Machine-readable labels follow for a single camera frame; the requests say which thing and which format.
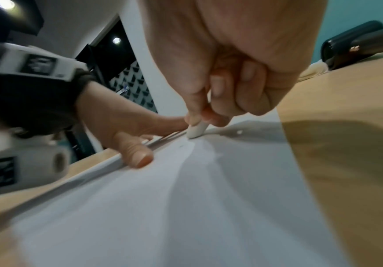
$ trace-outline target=wooden table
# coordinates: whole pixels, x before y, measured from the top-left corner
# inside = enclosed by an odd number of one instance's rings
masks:
[[[357,266],[383,266],[383,55],[300,82],[278,107],[321,208]],[[71,177],[115,155],[71,166]],[[0,267],[26,266],[5,211],[60,182],[0,196]]]

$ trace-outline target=ceiling light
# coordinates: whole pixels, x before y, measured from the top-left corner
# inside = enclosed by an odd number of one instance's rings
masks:
[[[10,10],[15,7],[15,4],[11,0],[0,0],[0,8]]]
[[[119,44],[120,42],[121,42],[121,39],[120,38],[114,38],[113,40],[112,40],[112,42],[114,43],[114,44]]]

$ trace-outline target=teal wall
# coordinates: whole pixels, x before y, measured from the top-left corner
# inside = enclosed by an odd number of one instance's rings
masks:
[[[370,20],[383,23],[383,0],[329,0],[312,62],[320,59],[326,39]]]

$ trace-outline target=sheet of paper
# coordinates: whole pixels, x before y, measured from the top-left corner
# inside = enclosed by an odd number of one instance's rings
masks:
[[[276,111],[183,135],[144,169],[102,175],[116,160],[12,220],[31,266],[350,266]]]

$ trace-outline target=eraser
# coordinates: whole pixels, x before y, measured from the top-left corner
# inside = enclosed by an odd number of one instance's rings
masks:
[[[202,136],[203,133],[206,131],[207,127],[209,126],[209,123],[206,123],[206,122],[199,122],[199,124],[195,125],[195,126],[189,126],[188,129],[187,129],[187,138],[188,139],[193,139],[193,138],[197,138],[199,136]]]

